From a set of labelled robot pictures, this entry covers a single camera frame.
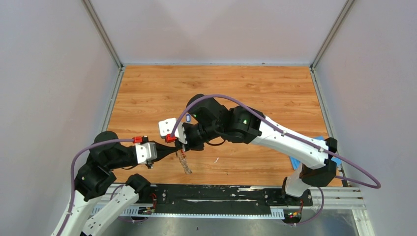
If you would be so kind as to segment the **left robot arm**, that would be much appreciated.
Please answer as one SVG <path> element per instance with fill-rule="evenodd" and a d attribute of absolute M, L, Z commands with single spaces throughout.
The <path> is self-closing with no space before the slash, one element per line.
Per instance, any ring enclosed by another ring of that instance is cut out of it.
<path fill-rule="evenodd" d="M 150 206 L 140 213 L 151 215 L 155 211 L 158 196 L 152 192 L 151 183 L 140 174 L 131 175 L 98 213 L 92 215 L 92 210 L 116 180 L 114 169 L 138 165 L 151 168 L 154 162 L 185 148 L 177 138 L 169 136 L 165 140 L 175 145 L 169 147 L 149 141 L 146 136 L 139 136 L 126 139 L 133 144 L 127 147 L 122 145 L 125 140 L 112 131 L 97 135 L 93 144 L 79 151 L 71 163 L 71 195 L 67 210 L 52 234 L 100 236 L 136 202 L 150 202 Z"/>

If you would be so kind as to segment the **red handled metal key holder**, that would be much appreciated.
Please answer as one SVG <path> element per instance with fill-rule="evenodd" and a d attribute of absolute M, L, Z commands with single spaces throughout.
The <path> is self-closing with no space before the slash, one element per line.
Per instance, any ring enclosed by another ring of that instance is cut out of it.
<path fill-rule="evenodd" d="M 184 172 L 185 172 L 185 174 L 186 175 L 190 175 L 190 174 L 192 174 L 192 171 L 191 171 L 191 169 L 188 167 L 188 164 L 187 164 L 187 160 L 186 160 L 186 154 L 185 154 L 185 152 L 181 149 L 181 150 L 178 150 L 178 151 L 176 151 L 176 156 L 177 156 L 177 158 L 179 159 L 179 162 L 180 162 L 180 164 L 181 164 L 181 166 L 182 166 L 182 168 L 183 168 L 183 170 L 184 170 Z"/>

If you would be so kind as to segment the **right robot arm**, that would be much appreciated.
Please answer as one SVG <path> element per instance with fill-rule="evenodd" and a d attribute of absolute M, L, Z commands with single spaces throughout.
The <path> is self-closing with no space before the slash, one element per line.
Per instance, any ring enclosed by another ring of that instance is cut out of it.
<path fill-rule="evenodd" d="M 221 137 L 231 143 L 260 145 L 296 158 L 301 165 L 284 178 L 281 191 L 283 203 L 290 206 L 309 187 L 326 187 L 336 177 L 337 165 L 330 155 L 337 148 L 335 139 L 306 137 L 225 95 L 192 97 L 171 133 L 185 135 L 180 140 L 188 149 L 202 148 L 204 143 Z"/>

